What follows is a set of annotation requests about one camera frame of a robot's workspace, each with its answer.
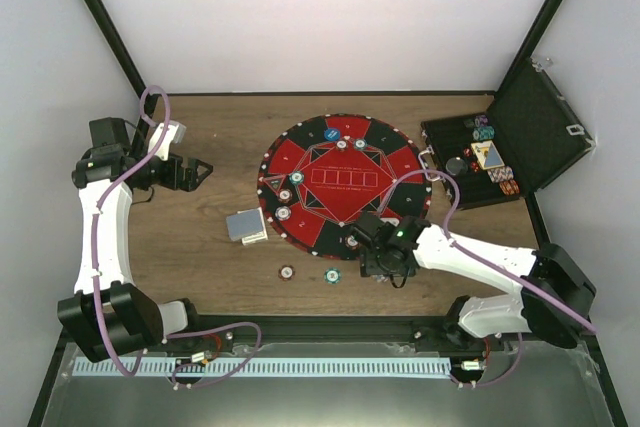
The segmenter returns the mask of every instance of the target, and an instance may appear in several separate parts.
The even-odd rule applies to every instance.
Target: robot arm
[[[93,301],[92,217],[102,194],[127,169],[140,159],[131,154],[131,146],[122,119],[90,122],[93,148],[76,164],[72,179],[79,189],[83,211],[83,246],[80,273],[74,296],[58,303],[58,318],[88,359],[97,362],[108,354],[97,328]],[[160,124],[149,141],[151,150],[159,139]],[[168,334],[185,329],[195,309],[188,299],[157,305],[138,290],[129,267],[128,222],[132,189],[160,185],[172,190],[195,190],[213,167],[189,159],[183,168],[182,157],[169,153],[171,143],[184,137],[186,128],[171,122],[154,158],[111,192],[100,211],[97,233],[99,284],[102,309],[109,337],[118,354],[140,350],[162,341]]]
[[[532,332],[553,345],[573,348],[579,324],[522,285],[472,259],[452,246],[444,231],[426,220],[405,217],[396,225],[363,213],[353,226],[361,249],[361,273],[408,277],[419,268],[444,270],[491,285],[503,295],[481,299],[459,297],[449,320],[463,335]],[[555,244],[539,250],[504,247],[452,235],[459,245],[524,278],[583,317],[589,313],[595,287],[569,255]]]

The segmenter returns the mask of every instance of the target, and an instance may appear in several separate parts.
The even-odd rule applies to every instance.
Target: case lid
[[[487,114],[530,192],[549,185],[594,145],[549,76],[530,59]]]

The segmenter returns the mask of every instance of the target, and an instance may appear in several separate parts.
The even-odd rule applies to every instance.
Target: red and black mat
[[[352,260],[349,224],[375,211],[389,187],[420,169],[406,135],[361,115],[314,117],[283,132],[264,154],[258,197],[281,237],[313,255]],[[398,185],[381,217],[424,217],[431,184],[414,175]]]

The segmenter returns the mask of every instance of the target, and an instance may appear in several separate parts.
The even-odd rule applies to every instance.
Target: gray floor
[[[270,346],[260,356],[407,355],[384,345]],[[459,391],[449,380],[231,379],[174,392],[164,378],[70,375],[70,349],[45,426],[607,426],[612,425],[595,366],[585,350],[525,343],[514,374],[486,389]],[[487,378],[513,354],[492,353]]]

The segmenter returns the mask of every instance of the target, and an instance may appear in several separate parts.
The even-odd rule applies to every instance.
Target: black frame
[[[126,45],[124,44],[115,24],[111,20],[104,4],[101,0],[84,0],[89,8],[94,20],[102,31],[107,43],[111,47],[120,67],[127,76],[132,88],[138,97],[143,93],[146,83],[142,79],[133,59],[131,58]],[[522,43],[518,53],[507,71],[499,89],[494,91],[410,91],[410,92],[289,92],[289,93],[216,93],[215,95],[495,95],[499,96],[505,87],[513,78],[514,73],[522,62],[531,57],[534,49],[538,45],[549,23],[555,15],[562,0],[545,0],[538,15],[536,16],[529,32]],[[152,116],[157,104],[158,96],[149,96],[145,103],[145,112]],[[133,149],[135,152],[142,152],[144,147],[144,139],[148,133],[149,126],[142,120],[138,123],[138,132],[136,132],[133,140]],[[544,225],[544,220],[540,214],[540,209],[536,201],[535,195],[530,194],[525,197],[527,208],[531,217],[536,239],[539,244],[549,241],[549,235]],[[265,341],[337,341],[337,342],[362,342],[362,341],[378,341],[378,342],[398,342],[409,341],[415,342],[413,334],[419,326],[438,327],[443,322],[443,317],[297,317],[297,316],[202,316],[202,326],[224,325],[226,323],[238,320],[253,320],[263,326],[265,333]],[[237,340],[242,340],[243,333],[238,332]],[[46,412],[51,389],[55,381],[64,348],[71,339],[63,331],[53,353],[49,369],[45,376],[42,389],[36,401],[34,410],[29,420],[29,426],[41,425]],[[616,426],[628,425],[624,413],[620,407],[618,397],[611,382],[607,366],[600,352],[597,339],[595,337],[587,338],[587,346],[592,357],[600,364],[601,371],[598,379],[605,393],[607,404],[611,412],[614,424]],[[421,350],[439,351],[443,355],[455,355],[460,352],[448,352],[442,350],[438,345],[432,344],[428,339],[422,339],[417,342],[417,348]],[[475,353],[473,348],[467,352]]]

